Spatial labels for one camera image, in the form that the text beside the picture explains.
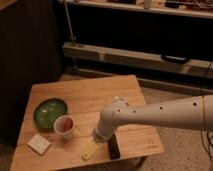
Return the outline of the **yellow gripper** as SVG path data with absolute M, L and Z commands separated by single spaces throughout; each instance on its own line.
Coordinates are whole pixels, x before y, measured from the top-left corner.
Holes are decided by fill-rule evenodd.
M 82 159 L 85 161 L 88 161 L 92 158 L 92 156 L 95 154 L 95 152 L 99 149 L 100 144 L 91 140 L 88 142 L 86 145 L 83 154 L 82 154 Z

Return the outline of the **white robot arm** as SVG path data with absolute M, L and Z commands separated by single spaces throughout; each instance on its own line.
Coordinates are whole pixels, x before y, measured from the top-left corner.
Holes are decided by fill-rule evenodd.
M 106 143 L 118 127 L 129 124 L 213 131 L 213 95 L 196 96 L 162 103 L 131 107 L 116 97 L 100 111 L 93 129 L 92 139 L 86 146 L 82 159 L 88 161 L 100 143 Z

